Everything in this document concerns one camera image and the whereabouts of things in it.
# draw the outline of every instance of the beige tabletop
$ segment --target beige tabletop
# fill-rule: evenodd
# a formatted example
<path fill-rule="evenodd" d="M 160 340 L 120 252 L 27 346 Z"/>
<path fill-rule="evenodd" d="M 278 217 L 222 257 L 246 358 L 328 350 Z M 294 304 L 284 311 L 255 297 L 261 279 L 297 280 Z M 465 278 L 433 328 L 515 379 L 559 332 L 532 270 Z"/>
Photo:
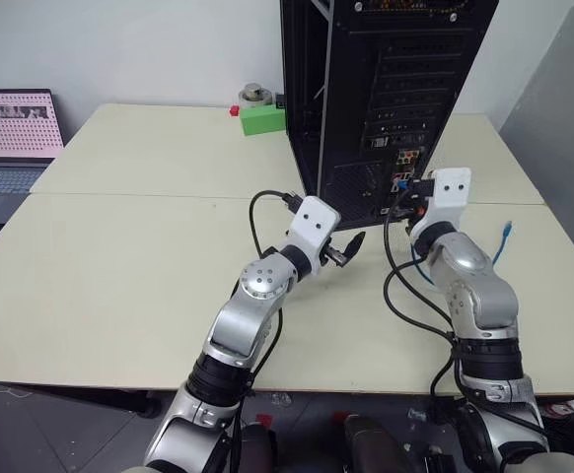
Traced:
<path fill-rule="evenodd" d="M 468 166 L 469 202 L 542 199 L 484 115 L 452 115 L 431 160 Z M 302 191 L 285 132 L 244 136 L 225 108 L 106 104 L 39 178 L 33 192 L 250 198 Z"/>
<path fill-rule="evenodd" d="M 176 388 L 254 251 L 243 199 L 34 194 L 0 233 L 0 380 Z M 263 245 L 291 215 L 257 209 Z M 520 301 L 525 371 L 537 393 L 574 393 L 574 245 L 543 205 L 472 204 L 463 230 L 492 254 Z M 354 235 L 336 236 L 342 246 Z M 408 240 L 395 226 L 395 254 Z M 382 228 L 343 269 L 326 267 L 285 305 L 280 343 L 259 388 L 427 392 L 444 343 L 395 318 L 382 299 Z M 411 269 L 408 277 L 442 304 Z M 436 315 L 398 285 L 393 300 Z M 442 390 L 454 390 L 446 378 Z"/>

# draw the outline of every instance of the red object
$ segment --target red object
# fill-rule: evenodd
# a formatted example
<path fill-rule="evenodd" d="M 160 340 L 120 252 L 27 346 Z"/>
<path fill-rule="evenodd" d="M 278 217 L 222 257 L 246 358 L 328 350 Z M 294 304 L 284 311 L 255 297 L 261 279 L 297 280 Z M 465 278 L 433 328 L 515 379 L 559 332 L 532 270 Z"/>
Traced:
<path fill-rule="evenodd" d="M 268 430 L 271 428 L 271 421 L 272 420 L 273 420 L 273 417 L 271 417 L 268 414 L 256 414 L 256 421 Z"/>
<path fill-rule="evenodd" d="M 343 424 L 346 418 L 350 416 L 350 412 L 347 411 L 335 411 L 333 412 L 333 421 L 336 424 Z"/>

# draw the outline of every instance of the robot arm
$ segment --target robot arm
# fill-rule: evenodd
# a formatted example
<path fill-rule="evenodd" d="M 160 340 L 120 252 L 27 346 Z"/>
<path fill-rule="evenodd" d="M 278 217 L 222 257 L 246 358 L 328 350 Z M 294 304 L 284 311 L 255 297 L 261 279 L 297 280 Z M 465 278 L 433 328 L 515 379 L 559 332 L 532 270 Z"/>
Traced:
<path fill-rule="evenodd" d="M 438 169 L 432 178 L 433 195 L 410 239 L 426 258 L 452 318 L 455 378 L 466 399 L 449 417 L 465 462 L 481 472 L 538 471 L 553 462 L 558 469 L 544 471 L 574 471 L 565 469 L 574 468 L 574 457 L 563 455 L 558 462 L 547 453 L 533 384 L 522 368 L 515 292 L 495 274 L 486 253 L 458 231 L 470 170 Z"/>
<path fill-rule="evenodd" d="M 219 310 L 193 371 L 156 431 L 145 456 L 157 471 L 223 470 L 232 423 L 253 383 L 252 368 L 270 332 L 272 315 L 292 288 L 317 275 L 328 258 L 343 266 L 364 234 L 341 253 L 329 246 L 340 217 L 317 197 L 298 199 L 298 212 L 281 249 L 250 263 L 231 298 Z"/>

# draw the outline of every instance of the black pc case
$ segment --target black pc case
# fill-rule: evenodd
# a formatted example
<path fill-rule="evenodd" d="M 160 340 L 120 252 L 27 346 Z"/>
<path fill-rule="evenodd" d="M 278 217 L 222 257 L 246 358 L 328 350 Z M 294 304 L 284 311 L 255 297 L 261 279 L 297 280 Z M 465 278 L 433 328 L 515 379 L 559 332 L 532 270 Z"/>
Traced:
<path fill-rule="evenodd" d="M 281 0 L 287 133 L 342 229 L 424 173 L 497 1 Z"/>

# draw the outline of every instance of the blue cable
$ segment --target blue cable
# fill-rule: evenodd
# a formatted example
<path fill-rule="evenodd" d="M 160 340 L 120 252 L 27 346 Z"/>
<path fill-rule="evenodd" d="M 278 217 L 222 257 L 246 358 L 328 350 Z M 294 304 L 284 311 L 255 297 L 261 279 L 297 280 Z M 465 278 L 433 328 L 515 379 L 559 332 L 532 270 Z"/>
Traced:
<path fill-rule="evenodd" d="M 504 246 L 506 245 L 506 240 L 508 239 L 508 236 L 511 234 L 512 230 L 513 230 L 513 222 L 509 220 L 504 226 L 504 230 L 502 231 L 502 242 L 500 243 L 500 247 L 498 248 L 497 253 L 495 253 L 495 256 L 493 256 L 493 265 L 495 265 L 495 263 L 497 263 L 497 260 L 500 259 L 502 251 L 504 251 Z M 410 249 L 412 253 L 412 261 L 414 263 L 414 266 L 416 267 L 416 270 L 423 277 L 425 281 L 427 281 L 429 284 L 433 286 L 434 283 L 432 282 L 432 280 L 429 279 L 429 277 L 423 272 L 420 265 L 418 264 L 418 260 L 416 259 L 416 251 L 414 250 L 413 244 L 410 245 Z"/>

